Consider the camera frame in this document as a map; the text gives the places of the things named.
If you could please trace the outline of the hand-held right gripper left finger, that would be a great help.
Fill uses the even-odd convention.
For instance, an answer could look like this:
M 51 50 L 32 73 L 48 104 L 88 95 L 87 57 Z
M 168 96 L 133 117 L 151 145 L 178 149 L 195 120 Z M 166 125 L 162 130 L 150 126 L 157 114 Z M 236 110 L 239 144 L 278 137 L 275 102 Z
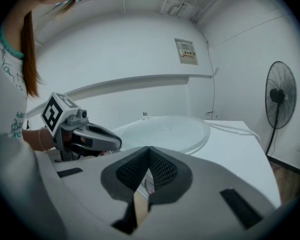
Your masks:
M 35 156 L 65 240 L 150 240 L 150 229 L 136 226 L 134 205 L 148 148 L 60 163 L 43 152 Z

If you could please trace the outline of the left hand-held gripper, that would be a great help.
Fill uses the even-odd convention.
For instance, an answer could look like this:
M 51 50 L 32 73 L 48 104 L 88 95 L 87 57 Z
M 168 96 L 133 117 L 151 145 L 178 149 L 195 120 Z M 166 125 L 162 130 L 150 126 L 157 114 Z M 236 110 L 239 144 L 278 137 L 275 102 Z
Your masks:
M 52 92 L 41 113 L 41 119 L 51 134 L 62 161 L 72 161 L 78 157 L 71 148 L 65 146 L 64 133 L 73 137 L 85 137 L 85 144 L 74 141 L 73 144 L 89 151 L 114 151 L 122 146 L 121 138 L 112 131 L 97 124 L 87 123 L 87 111 L 81 109 L 66 94 Z

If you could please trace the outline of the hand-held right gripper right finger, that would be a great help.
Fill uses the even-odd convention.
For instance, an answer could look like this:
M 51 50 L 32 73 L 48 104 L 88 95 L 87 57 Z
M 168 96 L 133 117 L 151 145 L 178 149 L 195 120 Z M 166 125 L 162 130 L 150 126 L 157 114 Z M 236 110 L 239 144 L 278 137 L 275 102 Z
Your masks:
M 205 159 L 149 147 L 154 192 L 137 229 L 145 240 L 254 240 L 276 207 L 260 191 Z

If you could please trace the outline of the round glass turntable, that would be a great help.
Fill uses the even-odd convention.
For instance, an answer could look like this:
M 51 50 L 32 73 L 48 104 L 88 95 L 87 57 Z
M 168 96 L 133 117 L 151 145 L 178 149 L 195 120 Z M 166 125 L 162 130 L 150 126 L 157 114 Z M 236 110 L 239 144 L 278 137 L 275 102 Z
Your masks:
M 210 126 L 201 119 L 167 115 L 132 124 L 121 139 L 126 149 L 152 146 L 192 155 L 208 142 L 210 134 Z

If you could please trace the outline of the person's left forearm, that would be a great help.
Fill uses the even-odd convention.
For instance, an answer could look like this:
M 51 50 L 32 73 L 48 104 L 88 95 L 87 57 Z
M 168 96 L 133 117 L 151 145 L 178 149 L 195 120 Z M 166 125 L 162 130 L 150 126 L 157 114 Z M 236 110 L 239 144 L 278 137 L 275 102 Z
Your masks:
M 55 147 L 53 137 L 45 127 L 39 130 L 23 130 L 22 137 L 34 151 L 45 152 Z

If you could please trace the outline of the person's left hand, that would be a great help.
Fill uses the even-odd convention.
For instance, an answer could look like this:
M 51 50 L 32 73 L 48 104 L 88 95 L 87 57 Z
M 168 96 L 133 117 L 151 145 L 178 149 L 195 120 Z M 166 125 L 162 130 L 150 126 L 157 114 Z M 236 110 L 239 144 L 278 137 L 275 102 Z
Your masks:
M 86 138 L 83 136 L 77 136 L 77 135 L 72 137 L 72 133 L 69 133 L 69 132 L 66 132 L 65 134 L 62 135 L 62 141 L 63 141 L 64 146 L 67 149 L 71 149 L 71 151 L 78 154 L 78 156 L 83 156 L 85 158 L 87 158 L 87 157 L 102 157 L 104 155 L 110 154 L 110 152 L 108 150 L 107 151 L 86 150 L 86 149 L 83 149 L 82 147 L 74 145 L 73 142 L 79 143 L 79 144 L 85 144 Z

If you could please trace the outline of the person's white printed shirt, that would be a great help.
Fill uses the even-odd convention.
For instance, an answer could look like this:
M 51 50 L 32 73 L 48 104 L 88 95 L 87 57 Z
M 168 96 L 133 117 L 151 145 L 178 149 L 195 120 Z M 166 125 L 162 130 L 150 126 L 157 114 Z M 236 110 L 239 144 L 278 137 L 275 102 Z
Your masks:
M 23 139 L 27 92 L 22 64 L 0 40 L 0 194 L 41 239 L 65 240 L 64 223 L 44 186 L 35 152 Z

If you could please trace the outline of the black standing fan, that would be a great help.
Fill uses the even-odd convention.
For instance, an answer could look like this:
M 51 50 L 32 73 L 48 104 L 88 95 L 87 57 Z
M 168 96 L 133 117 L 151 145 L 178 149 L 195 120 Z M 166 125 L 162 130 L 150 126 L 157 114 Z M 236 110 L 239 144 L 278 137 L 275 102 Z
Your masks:
M 265 111 L 272 134 L 265 154 L 269 153 L 277 130 L 291 120 L 296 107 L 297 87 L 291 69 L 282 61 L 275 61 L 267 74 L 265 86 Z

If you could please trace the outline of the white ceiling pipes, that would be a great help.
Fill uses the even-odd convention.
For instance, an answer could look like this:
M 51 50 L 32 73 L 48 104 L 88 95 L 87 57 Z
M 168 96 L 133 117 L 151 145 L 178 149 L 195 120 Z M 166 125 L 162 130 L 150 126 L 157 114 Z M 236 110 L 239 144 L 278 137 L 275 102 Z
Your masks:
M 196 3 L 198 0 L 182 0 L 178 6 L 174 6 L 170 9 L 168 12 L 169 16 L 181 18 L 183 12 L 187 9 L 187 7 L 190 5 L 195 9 L 195 15 L 190 19 L 191 23 L 196 23 L 196 21 L 199 19 L 200 9 L 196 8 Z M 164 13 L 164 10 L 166 8 L 166 5 L 168 3 L 168 0 L 163 0 L 162 6 L 159 10 L 159 14 L 162 15 Z

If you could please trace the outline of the grey electrical wall panel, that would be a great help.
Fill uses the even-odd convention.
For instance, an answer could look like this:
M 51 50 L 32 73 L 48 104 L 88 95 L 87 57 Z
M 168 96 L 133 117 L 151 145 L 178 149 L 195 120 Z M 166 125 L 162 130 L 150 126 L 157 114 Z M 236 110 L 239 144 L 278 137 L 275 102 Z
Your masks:
M 181 64 L 198 65 L 195 47 L 192 41 L 175 38 L 175 45 Z

